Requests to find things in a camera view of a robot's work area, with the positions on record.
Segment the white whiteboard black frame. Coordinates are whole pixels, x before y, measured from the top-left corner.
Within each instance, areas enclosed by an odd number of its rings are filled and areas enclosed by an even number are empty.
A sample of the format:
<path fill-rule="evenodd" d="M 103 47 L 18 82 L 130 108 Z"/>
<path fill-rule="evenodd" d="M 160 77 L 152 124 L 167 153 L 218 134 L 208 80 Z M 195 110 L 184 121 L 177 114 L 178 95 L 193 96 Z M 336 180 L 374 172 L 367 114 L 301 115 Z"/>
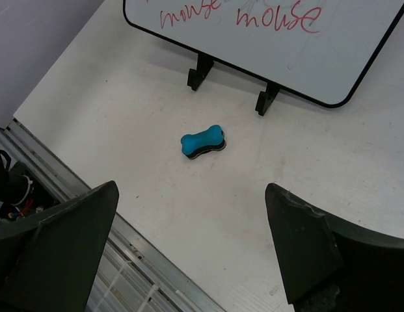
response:
<path fill-rule="evenodd" d="M 322 107 L 355 93 L 404 1 L 124 1 L 129 25 Z"/>

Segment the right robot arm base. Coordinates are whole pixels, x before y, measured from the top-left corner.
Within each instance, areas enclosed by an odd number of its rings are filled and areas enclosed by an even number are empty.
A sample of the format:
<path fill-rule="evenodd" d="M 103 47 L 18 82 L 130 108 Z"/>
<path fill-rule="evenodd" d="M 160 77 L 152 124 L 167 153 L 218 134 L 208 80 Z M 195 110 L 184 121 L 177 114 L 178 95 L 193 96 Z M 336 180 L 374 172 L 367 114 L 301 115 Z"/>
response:
<path fill-rule="evenodd" d="M 23 162 L 13 162 L 0 149 L 0 224 L 41 213 L 59 203 Z"/>

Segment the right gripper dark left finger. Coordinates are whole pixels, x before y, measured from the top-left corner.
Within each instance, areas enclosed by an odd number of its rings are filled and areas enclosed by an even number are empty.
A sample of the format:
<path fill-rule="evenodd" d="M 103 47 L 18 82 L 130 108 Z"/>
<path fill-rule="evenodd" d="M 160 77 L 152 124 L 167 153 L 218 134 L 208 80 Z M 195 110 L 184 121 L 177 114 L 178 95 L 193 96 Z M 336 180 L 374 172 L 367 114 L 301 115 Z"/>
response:
<path fill-rule="evenodd" d="M 0 311 L 84 311 L 116 214 L 106 182 L 0 226 Z"/>

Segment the blue bone-shaped whiteboard eraser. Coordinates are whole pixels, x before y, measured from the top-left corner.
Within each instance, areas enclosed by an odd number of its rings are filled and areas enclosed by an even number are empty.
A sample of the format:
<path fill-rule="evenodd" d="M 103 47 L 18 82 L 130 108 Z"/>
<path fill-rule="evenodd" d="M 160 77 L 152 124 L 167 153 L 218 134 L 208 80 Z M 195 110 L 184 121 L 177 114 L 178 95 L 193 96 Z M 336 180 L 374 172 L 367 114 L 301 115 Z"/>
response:
<path fill-rule="evenodd" d="M 186 134 L 180 143 L 182 153 L 188 159 L 195 159 L 211 151 L 221 151 L 226 147 L 225 134 L 220 125 L 212 125 L 199 133 Z"/>

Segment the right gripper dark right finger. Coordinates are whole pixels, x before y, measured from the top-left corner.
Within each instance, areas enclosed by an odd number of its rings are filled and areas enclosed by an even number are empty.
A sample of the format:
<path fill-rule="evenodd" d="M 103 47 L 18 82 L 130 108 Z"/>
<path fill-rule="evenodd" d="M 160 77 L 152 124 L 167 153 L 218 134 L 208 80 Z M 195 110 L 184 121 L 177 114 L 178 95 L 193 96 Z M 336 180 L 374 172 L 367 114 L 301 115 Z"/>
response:
<path fill-rule="evenodd" d="M 275 183 L 265 204 L 295 311 L 404 311 L 404 239 L 330 214 Z"/>

